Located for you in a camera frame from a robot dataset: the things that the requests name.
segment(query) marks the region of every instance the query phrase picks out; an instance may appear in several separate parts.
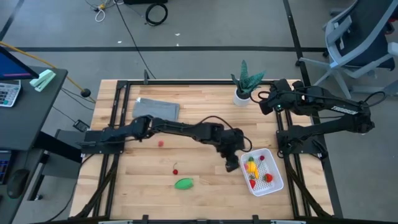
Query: white plastic basket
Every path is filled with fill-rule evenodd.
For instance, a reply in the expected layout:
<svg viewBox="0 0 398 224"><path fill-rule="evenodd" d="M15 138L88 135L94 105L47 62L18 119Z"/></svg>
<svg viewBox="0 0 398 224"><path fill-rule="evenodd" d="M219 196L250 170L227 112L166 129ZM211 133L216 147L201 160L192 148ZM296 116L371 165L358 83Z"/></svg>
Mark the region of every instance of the white plastic basket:
<svg viewBox="0 0 398 224"><path fill-rule="evenodd" d="M260 161L260 156L264 156L263 161ZM256 184L253 189L251 188L249 182L250 173L248 173L244 168L245 163L249 160L250 157L253 157L259 172L259 178L255 179ZM240 163L244 178L246 179L246 183L249 187L250 192L253 195L259 197L284 188L284 182L282 180L282 177L280 176L278 167L276 166L275 160L269 149L257 149L251 152L247 152L241 156ZM265 174L272 175L271 182L266 182L265 180L263 180Z"/></svg>

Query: concrete floor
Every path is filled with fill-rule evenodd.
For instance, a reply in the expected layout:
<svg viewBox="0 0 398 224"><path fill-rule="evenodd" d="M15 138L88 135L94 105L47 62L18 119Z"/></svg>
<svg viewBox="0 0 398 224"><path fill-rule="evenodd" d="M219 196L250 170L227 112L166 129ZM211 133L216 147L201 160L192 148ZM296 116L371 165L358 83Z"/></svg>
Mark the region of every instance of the concrete floor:
<svg viewBox="0 0 398 224"><path fill-rule="evenodd" d="M100 0L88 0L100 4ZM12 14L18 0L0 1L0 28ZM329 20L328 10L345 7L351 1L290 0L298 37L302 47L324 47L322 25ZM144 13L146 5L131 6ZM282 1L275 0L170 0L169 18L158 27L144 25L144 20L127 6L120 6L138 46L267 46L293 47L292 35ZM16 47L132 47L116 7L106 10L106 19L97 23L95 13L83 0L25 0L3 41ZM398 41L397 34L389 39ZM142 78L145 69L137 52L34 52L59 68L95 97L100 80L105 78ZM15 54L28 65L42 64ZM157 78L230 78L242 59L251 71L266 70L266 78L301 79L294 66L295 52L271 51L186 51L143 52ZM322 60L321 53L304 56ZM325 71L307 66L314 83ZM360 85L383 86L397 76L378 71L378 79L363 77L349 80ZM336 95L341 91L331 78L323 86ZM78 91L70 82L65 88ZM366 95L354 95L355 100ZM79 106L60 93L55 106L73 119L91 122L92 111ZM365 136L341 132L326 135L336 188L345 218L398 222L398 155L395 98L372 108L376 129ZM72 122L52 110L43 130L55 134L57 129L73 130ZM46 177L40 194L44 199L23 202L14 223L48 220L62 209L76 180ZM69 208L57 220L66 219Z"/></svg>

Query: gray towel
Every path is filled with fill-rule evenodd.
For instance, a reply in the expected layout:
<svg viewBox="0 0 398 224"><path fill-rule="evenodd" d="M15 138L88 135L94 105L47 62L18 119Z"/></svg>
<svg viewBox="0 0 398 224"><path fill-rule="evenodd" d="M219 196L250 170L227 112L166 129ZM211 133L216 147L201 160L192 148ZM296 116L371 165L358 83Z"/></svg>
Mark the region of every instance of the gray towel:
<svg viewBox="0 0 398 224"><path fill-rule="evenodd" d="M168 103L138 97L132 110L132 117L136 118L149 114L156 118L177 121L179 112L180 105L178 103Z"/></svg>

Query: computer screen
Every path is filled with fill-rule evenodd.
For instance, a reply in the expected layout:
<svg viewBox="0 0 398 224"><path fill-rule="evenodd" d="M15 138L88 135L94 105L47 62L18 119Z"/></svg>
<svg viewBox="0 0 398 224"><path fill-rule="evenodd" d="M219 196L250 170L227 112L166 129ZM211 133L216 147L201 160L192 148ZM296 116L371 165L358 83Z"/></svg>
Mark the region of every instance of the computer screen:
<svg viewBox="0 0 398 224"><path fill-rule="evenodd" d="M0 47L0 80L21 80L38 78L28 66Z"/></svg>

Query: wooden table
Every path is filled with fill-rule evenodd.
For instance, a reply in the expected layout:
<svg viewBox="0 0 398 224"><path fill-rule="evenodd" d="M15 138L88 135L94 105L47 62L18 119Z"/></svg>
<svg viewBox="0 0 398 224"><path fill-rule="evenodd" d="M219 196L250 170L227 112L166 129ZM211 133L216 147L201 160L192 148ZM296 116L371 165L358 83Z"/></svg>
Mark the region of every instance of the wooden table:
<svg viewBox="0 0 398 224"><path fill-rule="evenodd" d="M109 123L116 83L117 80L101 82L91 123L93 130L101 130ZM276 155L275 113L264 116L253 102L244 108L235 106L232 102L234 89L233 85L134 85L130 90L126 124L132 120L137 97L180 104L179 122L195 124L209 115L220 116L234 128L242 129L255 149L272 151L284 188L255 197L249 192L241 169L227 173L225 160L213 146L187 137L156 134L143 142L126 143L119 161L111 219L141 219L144 214L158 220L251 219L255 214L260 219L293 218L284 162ZM262 86L259 90L268 89L268 86ZM311 125L306 116L292 114L292 120L294 124ZM222 123L217 119L208 121ZM164 147L158 147L160 140L164 141ZM102 157L93 156L81 168L71 216L83 208L96 190ZM333 213L321 162L310 155L300 155L300 158L307 188L327 212ZM172 173L175 163L178 175ZM193 178L195 186L190 190L174 189L174 183L185 177ZM300 214L303 215L297 188L296 194ZM101 202L102 212L105 199L103 197Z"/></svg>

